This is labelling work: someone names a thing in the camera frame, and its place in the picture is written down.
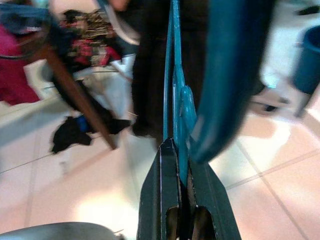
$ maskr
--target white floor tile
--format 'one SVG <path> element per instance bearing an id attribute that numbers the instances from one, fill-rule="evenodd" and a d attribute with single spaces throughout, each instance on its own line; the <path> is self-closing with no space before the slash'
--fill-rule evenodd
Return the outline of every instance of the white floor tile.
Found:
<path id="1" fill-rule="evenodd" d="M 256 115 L 247 117 L 238 140 L 261 172 L 320 149 L 302 124 Z"/>
<path id="2" fill-rule="evenodd" d="M 227 193 L 243 240 L 303 240 L 260 178 Z"/>
<path id="3" fill-rule="evenodd" d="M 127 131 L 123 133 L 124 148 L 126 149 L 126 154 L 130 160 L 131 169 L 140 192 L 157 154 L 155 139 L 136 137 Z"/>
<path id="4" fill-rule="evenodd" d="M 308 238 L 320 235 L 320 154 L 265 176 Z"/>
<path id="5" fill-rule="evenodd" d="M 209 163 L 225 187 L 257 174 L 236 142 Z"/>
<path id="6" fill-rule="evenodd" d="M 25 225 L 32 164 L 0 173 L 0 234 Z"/>
<path id="7" fill-rule="evenodd" d="M 38 112 L 30 112 L 0 127 L 0 172 L 34 159 L 37 120 Z"/>
<path id="8" fill-rule="evenodd" d="M 102 138 L 95 141 L 83 151 L 81 146 L 75 146 L 70 149 L 71 156 L 64 155 L 67 164 L 71 161 L 65 174 L 61 155 L 37 161 L 31 226 L 89 222 L 112 231 L 124 229 L 128 239 L 135 239 L 138 193 L 124 150 L 110 151 Z"/>

